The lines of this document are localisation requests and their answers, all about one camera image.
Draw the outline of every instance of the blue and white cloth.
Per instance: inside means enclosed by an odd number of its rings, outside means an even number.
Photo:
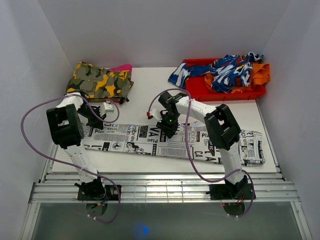
[[[264,55],[249,52],[247,55],[226,55],[219,58],[211,65],[194,65],[187,67],[183,62],[171,74],[168,81],[180,88],[185,88],[185,83],[189,77],[195,77],[211,73],[213,82],[211,88],[218,93],[231,93],[236,86],[236,78],[240,79],[240,85],[247,87],[250,84],[250,70],[253,69],[251,62],[261,62]]]

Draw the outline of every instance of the orange fabric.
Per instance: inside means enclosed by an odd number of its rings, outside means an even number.
[[[270,79],[270,65],[268,63],[252,63],[253,69],[250,71],[250,85],[249,86],[235,86],[231,93],[245,91],[252,91],[255,89],[256,85],[262,85],[269,82]],[[212,90],[211,84],[214,80],[214,76],[211,73],[207,73],[204,76],[205,86],[210,89],[211,92],[216,93]]]

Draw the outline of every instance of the camouflage clothing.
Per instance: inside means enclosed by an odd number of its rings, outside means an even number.
[[[127,101],[131,81],[131,71],[110,71],[103,67],[80,62],[74,70],[73,78],[66,86],[66,92],[84,91],[90,100],[112,99]]]

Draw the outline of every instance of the red basket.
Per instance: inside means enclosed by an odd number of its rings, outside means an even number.
[[[209,65],[218,58],[185,59],[188,67],[193,65]],[[191,97],[199,102],[229,101],[229,100],[256,100],[266,93],[264,85],[257,85],[252,91],[234,93],[213,93],[205,85],[205,76],[191,76],[185,82],[185,88]]]

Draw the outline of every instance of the metal frame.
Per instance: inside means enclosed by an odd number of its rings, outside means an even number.
[[[282,176],[279,163],[268,134],[261,109],[256,102],[266,137],[270,145],[277,172],[252,173],[255,202],[290,202],[301,237],[304,240],[312,239],[305,216],[303,214],[300,198],[292,181],[286,181]],[[53,145],[50,156],[55,156],[57,146]],[[22,240],[30,240],[36,225],[41,203],[79,203],[77,201],[78,188],[74,183],[80,182],[77,173],[52,172],[53,161],[46,161],[45,168],[40,179],[41,183],[35,183],[29,200],[29,208],[21,235]],[[122,185],[121,203],[220,203],[221,200],[210,200],[206,192],[209,184],[201,180],[195,173],[188,174],[108,174],[102,175],[111,178],[117,184]],[[219,179],[221,173],[204,174],[208,179]]]

